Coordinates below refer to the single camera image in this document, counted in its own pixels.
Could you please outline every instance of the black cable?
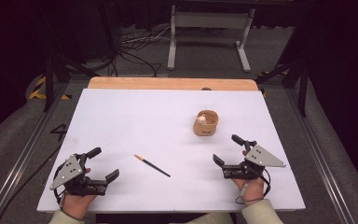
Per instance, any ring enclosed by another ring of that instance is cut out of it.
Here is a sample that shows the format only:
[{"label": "black cable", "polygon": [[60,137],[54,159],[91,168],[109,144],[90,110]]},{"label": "black cable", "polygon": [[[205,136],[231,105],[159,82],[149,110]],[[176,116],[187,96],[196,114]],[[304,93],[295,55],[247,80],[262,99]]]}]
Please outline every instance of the black cable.
[{"label": "black cable", "polygon": [[124,34],[122,34],[122,35],[133,35],[133,36],[135,36],[136,33],[141,33],[141,32],[142,32],[141,35],[143,35],[144,33],[146,33],[146,31],[144,31],[144,30],[138,30],[138,31],[131,31],[131,32],[128,32],[128,33],[124,33]]},{"label": "black cable", "polygon": [[[58,175],[58,172],[62,169],[62,167],[65,165],[65,162],[63,162],[59,167],[57,167],[57,170],[54,174],[54,177],[53,177],[53,180],[55,180],[55,178],[57,177]],[[53,190],[54,192],[54,196],[56,197],[57,199],[57,203],[60,204],[61,202],[61,198],[60,198],[60,195],[62,195],[62,192],[60,194],[57,193],[57,189]]]},{"label": "black cable", "polygon": [[130,54],[130,53],[124,52],[124,51],[120,51],[120,52],[119,52],[119,55],[120,55],[123,59],[125,59],[125,60],[127,60],[127,61],[129,61],[129,62],[136,63],[136,62],[133,62],[133,61],[131,61],[131,60],[125,58],[125,57],[122,55],[122,53],[127,54],[127,55],[130,55],[131,57],[134,57],[134,58],[138,59],[139,61],[144,62],[144,63],[141,63],[141,64],[147,64],[147,65],[149,65],[149,66],[153,69],[153,77],[156,77],[156,76],[157,76],[157,70],[153,67],[152,64],[148,63],[147,61],[145,61],[145,60],[143,60],[143,59],[141,59],[141,58],[139,58],[139,57],[137,57],[137,56],[135,56],[135,55],[133,55],[133,54]]},{"label": "black cable", "polygon": [[[89,69],[92,72],[96,72],[99,71],[101,69],[104,69],[106,66],[109,66],[109,64],[114,60],[115,57],[109,57],[109,60],[105,63],[99,64],[95,67],[86,67],[87,69]],[[73,69],[73,68],[68,68],[66,67],[66,69],[72,73],[72,74],[83,74],[81,71],[77,70],[77,69]]]},{"label": "black cable", "polygon": [[113,66],[113,70],[115,70],[115,75],[116,75],[116,77],[118,77],[118,71],[117,71],[117,68],[116,68],[116,60],[115,60],[114,63],[112,63],[112,66]]},{"label": "black cable", "polygon": [[[268,175],[268,180],[262,176],[261,174],[259,174],[258,172],[256,172],[254,169],[250,169],[249,168],[249,171],[251,171],[252,173],[255,173],[259,178],[261,178],[266,184],[267,184],[267,188],[266,188],[266,191],[263,193],[263,196],[266,197],[266,195],[269,193],[269,191],[271,190],[271,176],[269,175],[269,171],[267,171],[266,169],[264,169]],[[237,199],[235,199],[235,203],[238,203],[238,204],[244,204],[244,203],[240,203],[238,202],[238,199],[240,198],[241,196],[238,196]],[[253,199],[253,200],[250,200],[250,201],[246,201],[247,203],[250,203],[250,202],[254,202],[254,201],[257,201],[257,200],[262,200],[262,198],[257,198],[257,199]]]},{"label": "black cable", "polygon": [[110,64],[107,66],[107,75],[108,75],[109,77],[111,77],[111,76],[110,76]]},{"label": "black cable", "polygon": [[25,187],[25,185],[28,184],[28,182],[31,181],[31,179],[42,169],[42,167],[44,165],[46,165],[46,163],[48,163],[48,161],[54,156],[54,154],[56,154],[61,148],[61,145],[59,145],[57,147],[57,149],[55,149],[51,155],[34,171],[33,174],[31,174],[30,177],[28,177],[28,179],[17,189],[17,191],[10,197],[10,199],[7,201],[7,204],[5,205],[4,209],[2,210],[1,212],[1,215],[0,215],[0,222],[1,222],[1,219],[4,215],[4,213],[6,212],[8,206],[11,204],[11,202],[13,202],[14,198],[16,198],[16,196],[20,193],[20,191]]},{"label": "black cable", "polygon": [[121,37],[120,44],[121,48],[129,51],[131,49],[143,49],[144,47],[148,46],[149,44],[156,43],[163,39],[165,35],[169,32],[169,27],[159,30],[159,31],[150,31],[148,35],[145,35],[143,32],[141,35],[135,37],[132,35],[132,38]]}]

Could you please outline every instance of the pencil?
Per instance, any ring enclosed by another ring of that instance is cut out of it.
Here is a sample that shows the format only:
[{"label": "pencil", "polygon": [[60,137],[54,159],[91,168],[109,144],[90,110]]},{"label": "pencil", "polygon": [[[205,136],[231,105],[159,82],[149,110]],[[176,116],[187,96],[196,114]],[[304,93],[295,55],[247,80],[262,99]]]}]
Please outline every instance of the pencil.
[{"label": "pencil", "polygon": [[145,162],[147,165],[149,165],[149,166],[155,168],[156,170],[162,172],[162,173],[165,174],[167,177],[171,177],[169,174],[163,172],[161,169],[159,169],[157,166],[153,165],[150,161],[145,160],[143,157],[138,156],[138,155],[136,155],[136,154],[135,154],[134,156],[135,156],[136,158],[138,158],[140,161],[143,161],[143,162]]}]

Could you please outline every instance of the white table surface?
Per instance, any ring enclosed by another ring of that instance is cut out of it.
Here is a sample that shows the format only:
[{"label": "white table surface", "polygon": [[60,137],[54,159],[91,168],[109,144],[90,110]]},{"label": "white table surface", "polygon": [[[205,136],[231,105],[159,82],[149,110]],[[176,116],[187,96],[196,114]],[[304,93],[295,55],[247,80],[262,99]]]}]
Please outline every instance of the white table surface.
[{"label": "white table surface", "polygon": [[[204,109],[219,115],[213,136],[197,136],[193,123]],[[59,208],[49,186],[57,167],[71,154],[100,147],[87,160],[91,179],[120,176],[98,197],[94,213],[164,213],[240,211],[237,187],[223,178],[213,154],[239,164],[244,147],[236,134],[257,143],[286,163],[267,170],[276,210],[304,209],[305,204],[260,91],[142,91],[85,89],[41,196],[38,211]],[[134,157],[139,154],[170,174],[167,177]]]}]

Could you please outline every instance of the sleeve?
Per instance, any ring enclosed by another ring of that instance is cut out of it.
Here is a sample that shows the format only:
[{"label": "sleeve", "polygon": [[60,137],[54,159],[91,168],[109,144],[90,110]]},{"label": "sleeve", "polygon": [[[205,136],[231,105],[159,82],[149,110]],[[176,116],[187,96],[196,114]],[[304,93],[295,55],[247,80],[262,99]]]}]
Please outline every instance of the sleeve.
[{"label": "sleeve", "polygon": [[268,199],[244,208],[242,215],[248,224],[283,224]]},{"label": "sleeve", "polygon": [[233,224],[229,213],[209,213],[202,217],[189,221],[186,224],[214,224],[214,223]]},{"label": "sleeve", "polygon": [[58,210],[54,213],[49,224],[84,224],[84,221],[75,219],[66,215],[63,211]]}]

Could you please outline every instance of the black curtain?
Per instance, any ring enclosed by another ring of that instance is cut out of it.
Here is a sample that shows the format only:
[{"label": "black curtain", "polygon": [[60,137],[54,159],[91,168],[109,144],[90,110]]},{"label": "black curtain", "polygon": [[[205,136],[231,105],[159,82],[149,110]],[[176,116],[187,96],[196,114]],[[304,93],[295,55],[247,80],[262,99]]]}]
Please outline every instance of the black curtain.
[{"label": "black curtain", "polygon": [[135,25],[150,31],[153,26],[170,23],[171,6],[158,4],[115,4],[123,27]]},{"label": "black curtain", "polygon": [[24,7],[0,1],[0,123],[26,103],[26,89],[41,72],[37,38]]},{"label": "black curtain", "polygon": [[316,95],[358,172],[358,1],[302,18],[280,63],[305,57]]}]

